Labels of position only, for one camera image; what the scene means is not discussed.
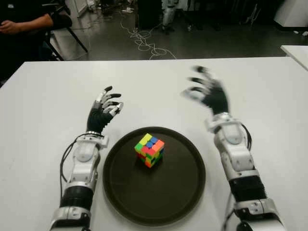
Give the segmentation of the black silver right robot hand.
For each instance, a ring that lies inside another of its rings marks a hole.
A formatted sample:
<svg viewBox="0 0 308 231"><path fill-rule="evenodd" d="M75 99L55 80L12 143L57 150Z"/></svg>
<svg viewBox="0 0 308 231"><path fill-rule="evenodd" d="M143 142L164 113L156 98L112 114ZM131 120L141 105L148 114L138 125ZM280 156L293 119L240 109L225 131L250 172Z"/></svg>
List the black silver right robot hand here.
<svg viewBox="0 0 308 231"><path fill-rule="evenodd" d="M185 89L182 96L199 102L212 110L212 114L229 113L229 103L227 95L221 82L214 78L213 73L204 66L194 66L193 70L201 77L189 77L188 80L199 86Z"/></svg>

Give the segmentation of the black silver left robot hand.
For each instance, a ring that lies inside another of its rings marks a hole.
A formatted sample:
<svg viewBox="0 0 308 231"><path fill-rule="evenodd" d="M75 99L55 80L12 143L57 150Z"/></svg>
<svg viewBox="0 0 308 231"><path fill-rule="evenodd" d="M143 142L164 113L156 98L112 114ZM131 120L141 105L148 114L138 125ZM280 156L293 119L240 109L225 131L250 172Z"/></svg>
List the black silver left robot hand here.
<svg viewBox="0 0 308 231"><path fill-rule="evenodd" d="M101 134L111 120L120 113L123 108L122 102L112 101L113 98L121 97L120 93L109 93L112 86L106 87L93 102L87 119L87 133Z"/></svg>

